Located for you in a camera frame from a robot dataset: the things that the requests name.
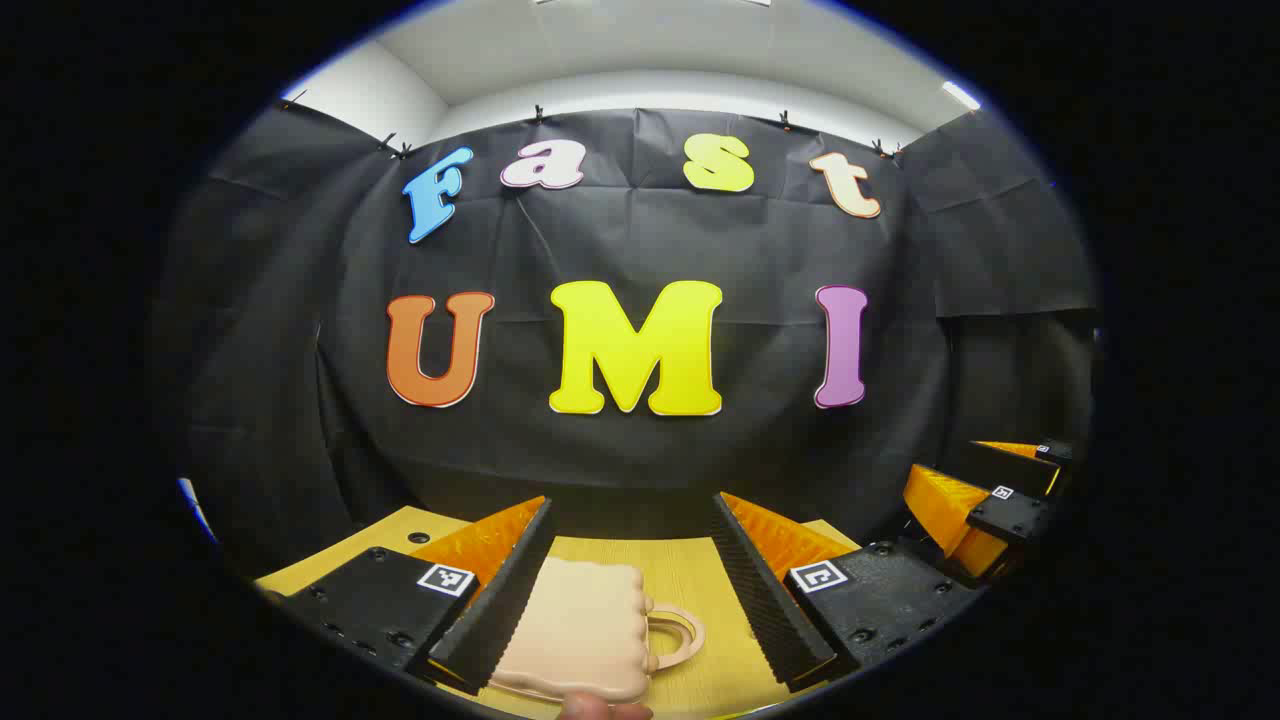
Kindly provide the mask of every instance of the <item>beige handbag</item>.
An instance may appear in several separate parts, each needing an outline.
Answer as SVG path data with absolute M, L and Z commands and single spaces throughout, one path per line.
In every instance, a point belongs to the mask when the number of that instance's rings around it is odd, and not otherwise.
M 687 626 L 650 612 L 676 615 Z M 650 629 L 678 635 L 680 648 L 650 655 Z M 632 702 L 653 673 L 692 657 L 705 637 L 690 612 L 646 596 L 636 568 L 548 557 L 489 685 L 553 702 L 570 692 Z

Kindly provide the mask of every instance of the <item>black fabric backdrop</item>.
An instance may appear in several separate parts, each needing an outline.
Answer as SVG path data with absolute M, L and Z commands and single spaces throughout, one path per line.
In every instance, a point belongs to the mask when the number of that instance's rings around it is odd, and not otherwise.
M 691 188 L 686 137 L 750 149 L 744 193 Z M 512 190 L 531 142 L 586 145 L 586 178 Z M 1094 288 L 1083 238 L 1043 172 L 986 113 L 896 161 L 856 142 L 700 111 L 614 110 L 465 133 L 396 159 L 300 108 L 264 114 L 177 218 L 152 301 L 150 375 L 227 555 L 260 575 L 404 505 L 468 520 L 534 495 L 563 534 L 705 534 L 709 496 L 741 495 L 855 539 L 901 510 L 911 462 L 969 439 L 1082 441 Z M 456 215 L 419 245 L 404 184 L 460 146 Z M 869 173 L 874 219 L 835 206 L 808 160 Z M 719 286 L 712 418 L 558 415 L 552 290 L 607 282 L 639 327 L 678 279 Z M 867 396 L 820 410 L 826 327 L 814 291 L 850 284 Z M 449 409 L 387 382 L 387 304 L 485 291 L 475 388 Z M 426 322 L 422 368 L 448 366 L 452 318 Z M 645 396 L 657 386 L 650 378 Z

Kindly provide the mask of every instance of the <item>bolt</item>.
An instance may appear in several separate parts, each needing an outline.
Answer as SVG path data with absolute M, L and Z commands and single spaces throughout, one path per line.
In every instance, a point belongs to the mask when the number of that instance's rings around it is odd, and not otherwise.
M 399 647 L 413 647 L 413 638 L 404 633 L 387 633 L 387 642 Z

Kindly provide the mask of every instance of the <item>wooden table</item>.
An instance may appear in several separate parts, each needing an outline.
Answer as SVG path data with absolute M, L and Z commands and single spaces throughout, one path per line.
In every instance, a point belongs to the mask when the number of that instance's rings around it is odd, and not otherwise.
M 333 547 L 260 578 L 257 584 L 264 589 L 293 594 L 371 546 L 407 555 L 424 547 L 410 541 L 410 533 L 421 532 L 435 539 L 467 524 L 425 510 L 402 507 Z M 824 520 L 805 525 L 859 547 Z M 557 537 L 550 555 L 563 560 L 634 565 L 644 573 L 645 592 L 655 602 L 684 607 L 707 626 L 707 644 L 696 656 L 654 675 L 643 702 L 653 708 L 657 720 L 726 720 L 826 684 L 790 693 L 786 685 L 774 682 L 710 538 L 617 541 Z M 675 638 L 667 633 L 652 633 L 650 643 L 655 653 L 676 648 Z M 553 720 L 559 712 L 559 705 L 495 688 L 484 688 L 477 698 L 451 688 L 443 689 L 534 720 Z

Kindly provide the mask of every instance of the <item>blue letter f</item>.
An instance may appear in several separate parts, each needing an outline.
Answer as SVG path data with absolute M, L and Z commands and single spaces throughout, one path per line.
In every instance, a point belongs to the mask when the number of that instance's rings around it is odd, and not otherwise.
M 475 152 L 470 147 L 458 147 L 404 186 L 403 195 L 408 195 L 410 208 L 413 209 L 410 245 L 422 240 L 453 217 L 453 204 L 445 202 L 442 195 L 453 197 L 462 190 L 462 172 L 454 165 L 461 165 L 474 156 Z

